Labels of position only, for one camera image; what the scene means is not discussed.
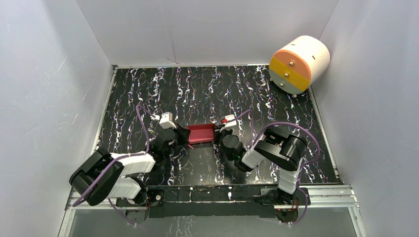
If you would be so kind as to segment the pink paper box sheet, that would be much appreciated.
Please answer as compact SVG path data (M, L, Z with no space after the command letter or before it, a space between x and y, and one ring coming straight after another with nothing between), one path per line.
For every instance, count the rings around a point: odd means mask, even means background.
M190 130L187 146L193 149L195 144L213 143L215 127L213 123L186 126L186 129Z

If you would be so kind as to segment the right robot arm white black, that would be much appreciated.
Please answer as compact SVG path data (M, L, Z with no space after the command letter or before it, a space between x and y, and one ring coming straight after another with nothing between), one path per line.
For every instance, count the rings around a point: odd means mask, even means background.
M214 145L221 156L232 161L238 170L250 172L264 160L279 168L277 191L270 196L269 204L292 204L298 197L297 182L302 157L307 150L306 139L278 127L266 129L254 145L248 149L232 134L232 130L220 129L214 135Z

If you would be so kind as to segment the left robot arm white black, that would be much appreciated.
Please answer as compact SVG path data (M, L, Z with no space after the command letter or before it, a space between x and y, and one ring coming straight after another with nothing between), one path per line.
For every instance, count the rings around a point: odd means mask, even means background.
M95 206L111 198L127 198L135 205L143 205L148 197L146 185L132 175L151 172L179 146L187 145L190 133L189 128L176 124L175 128L161 130L147 151L134 154L98 148L69 178L69 184L80 194L72 206L83 202Z

